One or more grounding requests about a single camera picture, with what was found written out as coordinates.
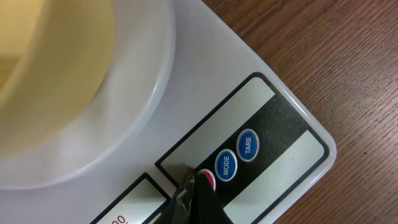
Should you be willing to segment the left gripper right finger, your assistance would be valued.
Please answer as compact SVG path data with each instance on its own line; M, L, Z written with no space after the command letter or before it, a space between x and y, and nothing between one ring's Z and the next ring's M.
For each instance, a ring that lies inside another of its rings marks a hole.
M197 175L197 223L200 224L232 224L224 212L220 201L215 195L207 177Z

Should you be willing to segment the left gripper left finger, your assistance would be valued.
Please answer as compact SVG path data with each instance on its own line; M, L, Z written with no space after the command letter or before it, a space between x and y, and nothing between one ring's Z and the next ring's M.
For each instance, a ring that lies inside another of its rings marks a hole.
M183 179L155 224L196 223L196 172L183 166Z

